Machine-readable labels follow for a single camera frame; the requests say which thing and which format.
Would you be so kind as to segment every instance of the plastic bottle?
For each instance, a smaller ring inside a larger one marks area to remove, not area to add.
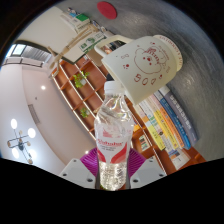
[[[115,191],[126,183],[134,121],[124,99],[124,87],[110,74],[104,90],[105,100],[94,121],[100,184]]]

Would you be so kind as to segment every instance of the book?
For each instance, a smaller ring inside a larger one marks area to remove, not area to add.
[[[135,119],[133,119],[133,120],[134,120],[134,132],[136,132],[137,130],[140,129],[140,127],[139,127],[139,125],[137,124],[137,122],[135,121]]]
[[[191,148],[190,141],[189,141],[189,139],[188,139],[188,137],[185,133],[185,130],[184,130],[182,124],[180,123],[178,117],[174,113],[173,109],[170,107],[168,102],[165,100],[165,98],[163,97],[163,95],[159,91],[156,91],[154,93],[154,96],[159,100],[159,102],[161,103],[163,108],[166,110],[166,112],[170,116],[170,118],[173,121],[174,125],[176,126],[177,130],[179,131],[179,133],[180,133],[180,135],[183,139],[183,142],[184,142],[184,148],[185,149],[190,149]]]
[[[161,139],[165,145],[165,149],[169,152],[172,151],[173,149],[172,149],[172,145],[171,145],[169,139],[164,135],[163,130],[161,129],[160,125],[158,124],[157,120],[155,119],[153,112],[148,108],[146,102],[143,100],[142,102],[139,103],[139,105],[142,108],[142,110],[145,112],[145,114],[147,115],[152,126],[157,131],[157,134],[161,137]]]
[[[148,129],[150,135],[152,136],[154,142],[157,144],[157,146],[159,147],[160,150],[163,150],[165,148],[165,145],[164,145],[161,137],[158,135],[155,128],[153,127],[153,125],[149,121],[146,114],[143,112],[143,110],[141,109],[141,107],[139,105],[135,105],[133,107],[134,107],[135,111],[139,114],[142,121],[145,123],[145,126],[147,127],[147,129]]]
[[[166,121],[163,119],[163,116],[161,115],[160,111],[156,108],[153,101],[150,98],[146,98],[144,101],[148,105],[149,109],[153,112],[153,115],[154,115],[155,119],[157,120],[158,124],[160,125],[161,129],[163,130],[165,136],[170,140],[173,149],[178,148],[176,139],[174,138]]]
[[[179,118],[180,122],[183,125],[183,128],[187,133],[191,145],[194,146],[198,141],[198,136],[191,122],[189,121],[187,115],[185,114],[183,108],[180,106],[180,103],[167,86],[163,86],[162,88],[159,89],[159,91],[162,93],[162,95],[164,96],[170,107],[173,109],[173,111]]]
[[[157,131],[155,130],[155,128],[151,124],[148,116],[146,116],[146,114],[143,111],[143,109],[141,108],[141,106],[140,105],[135,105],[133,107],[136,110],[136,112],[139,114],[139,116],[142,118],[142,120],[144,121],[147,129],[149,130],[150,135],[152,136],[154,142],[157,144],[159,149],[160,150],[162,148],[164,149],[165,144],[164,144],[161,136],[158,135]],[[172,147],[171,147],[171,144],[170,144],[170,148],[171,148],[171,150],[165,148],[165,151],[167,152],[167,154],[168,154],[171,162],[173,163],[175,169],[178,170],[182,166],[184,166],[190,160],[190,158],[182,149],[177,148],[177,149],[173,150]]]
[[[139,141],[141,143],[142,151],[145,151],[150,147],[145,135],[140,136]]]
[[[173,154],[169,155],[169,158],[176,170],[179,170],[190,160],[189,155],[187,155],[182,149],[177,149]]]
[[[183,142],[179,132],[177,131],[174,123],[172,122],[169,115],[167,114],[166,110],[163,108],[161,103],[157,100],[157,98],[154,95],[151,95],[150,98],[152,99],[152,101],[155,103],[155,105],[157,106],[157,108],[161,112],[164,120],[166,121],[166,123],[169,126],[171,132],[173,133],[174,137],[176,138],[177,143],[179,145],[179,148],[184,148],[184,142]]]

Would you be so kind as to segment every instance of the white wall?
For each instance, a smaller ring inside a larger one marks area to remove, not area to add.
[[[85,150],[95,147],[94,140],[82,127],[55,84],[48,79],[46,69],[31,66],[5,65],[0,73],[0,148],[5,159],[27,163],[21,152],[13,157],[7,141],[14,138],[11,119],[18,121],[18,128],[27,132],[34,128],[37,135],[27,139],[37,153],[34,165],[58,175],[72,158],[80,158]],[[28,109],[34,108],[41,121],[35,125]]]
[[[51,7],[37,17],[17,40],[30,41],[43,47],[50,46],[55,52],[60,53],[72,38],[77,36],[76,32],[61,20],[61,12],[59,8]],[[83,52],[76,45],[65,54],[65,57],[75,62],[82,55]]]
[[[58,175],[65,164],[49,148],[30,115],[24,95],[21,65],[6,65],[1,68],[0,96],[0,148],[3,158],[27,164],[21,151],[19,159],[15,159],[7,146],[7,141],[15,138],[10,125],[11,119],[14,118],[18,122],[17,131],[22,130],[24,134],[27,134],[29,128],[36,131],[34,139],[26,138],[31,142],[27,149],[32,148],[37,153],[37,158],[33,160],[34,165]]]
[[[27,103],[34,105],[41,122],[37,127],[65,164],[72,158],[81,158],[86,150],[95,147],[95,141],[72,113],[55,82],[49,80],[45,72],[23,66],[23,86]]]

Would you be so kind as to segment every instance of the bookshelf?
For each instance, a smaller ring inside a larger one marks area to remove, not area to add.
[[[90,73],[86,79],[87,83],[81,88],[76,88],[73,75],[81,73],[82,71]],[[72,110],[74,116],[77,117],[88,134],[90,134],[94,140],[94,120],[96,117],[94,110],[98,109],[104,100],[104,83],[106,81],[107,73],[108,72],[103,65],[100,67],[96,66],[94,61],[86,55],[74,65],[62,60],[60,62],[60,71],[54,78],[54,82],[58,90],[61,92],[62,97],[67,102],[68,107]],[[127,97],[125,97],[125,101],[133,115],[133,119],[139,126],[139,129],[133,133],[131,147],[136,149],[145,158],[155,156],[159,165],[167,175],[176,172],[177,170],[175,169],[167,152],[165,150],[161,151],[155,144],[147,127],[145,126],[145,123],[135,111],[131,101]],[[83,107],[86,107],[90,111],[89,116],[86,118],[83,118],[80,114],[80,110]],[[141,142],[139,140],[139,137],[142,135],[145,137],[149,145],[145,150],[142,150]],[[189,150],[184,149],[183,151],[190,157],[190,160],[180,169],[190,165],[206,162],[193,147]]]

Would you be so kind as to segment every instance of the cartoon print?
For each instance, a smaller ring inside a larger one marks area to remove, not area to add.
[[[137,49],[134,61],[142,72],[153,74],[160,72],[162,67],[165,67],[167,58],[158,47],[152,46],[146,51],[142,48]]]

